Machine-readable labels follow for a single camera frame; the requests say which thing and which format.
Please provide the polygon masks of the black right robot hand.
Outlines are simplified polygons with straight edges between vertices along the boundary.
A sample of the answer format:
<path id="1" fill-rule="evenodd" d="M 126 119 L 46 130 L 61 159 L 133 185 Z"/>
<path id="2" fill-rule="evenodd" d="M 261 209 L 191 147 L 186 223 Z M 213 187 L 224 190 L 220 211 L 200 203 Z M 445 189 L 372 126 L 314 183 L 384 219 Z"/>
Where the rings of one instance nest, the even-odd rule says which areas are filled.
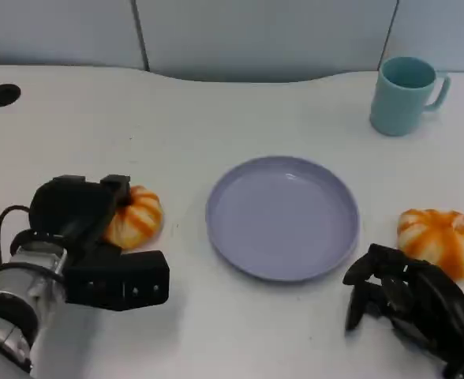
<path id="1" fill-rule="evenodd" d="M 372 244 L 347 270 L 353 288 L 345 330 L 386 317 L 395 333 L 444 362 L 444 378 L 464 378 L 464 293 L 440 267 Z"/>

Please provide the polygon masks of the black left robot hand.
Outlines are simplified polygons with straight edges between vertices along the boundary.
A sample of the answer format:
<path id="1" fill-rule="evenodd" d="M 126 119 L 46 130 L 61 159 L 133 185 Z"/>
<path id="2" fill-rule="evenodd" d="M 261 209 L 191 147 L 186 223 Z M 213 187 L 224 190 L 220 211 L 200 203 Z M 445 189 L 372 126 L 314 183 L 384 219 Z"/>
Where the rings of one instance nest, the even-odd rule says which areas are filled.
<path id="1" fill-rule="evenodd" d="M 103 243 L 116 211 L 130 199 L 130 177 L 109 174 L 100 182 L 61 175 L 39 187 L 28 209 L 29 229 L 19 232 L 10 253 L 33 242 L 62 247 L 75 265 Z"/>

